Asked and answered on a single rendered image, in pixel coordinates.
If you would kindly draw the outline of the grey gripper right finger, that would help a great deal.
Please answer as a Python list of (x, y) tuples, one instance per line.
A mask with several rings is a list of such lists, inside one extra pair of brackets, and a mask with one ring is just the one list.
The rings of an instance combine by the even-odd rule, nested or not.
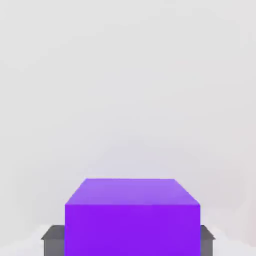
[(200, 256), (230, 256), (230, 244), (222, 231), (200, 225)]

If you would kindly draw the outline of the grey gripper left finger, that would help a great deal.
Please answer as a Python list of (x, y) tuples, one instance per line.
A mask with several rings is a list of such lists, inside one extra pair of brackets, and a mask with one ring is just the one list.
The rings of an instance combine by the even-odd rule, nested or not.
[(51, 225), (25, 256), (65, 256), (65, 226)]

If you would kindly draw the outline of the small purple cube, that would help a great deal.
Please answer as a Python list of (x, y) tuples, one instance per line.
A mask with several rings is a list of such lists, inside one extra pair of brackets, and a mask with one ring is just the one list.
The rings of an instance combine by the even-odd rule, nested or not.
[(200, 256), (201, 209), (174, 179), (87, 178), (65, 204), (65, 256)]

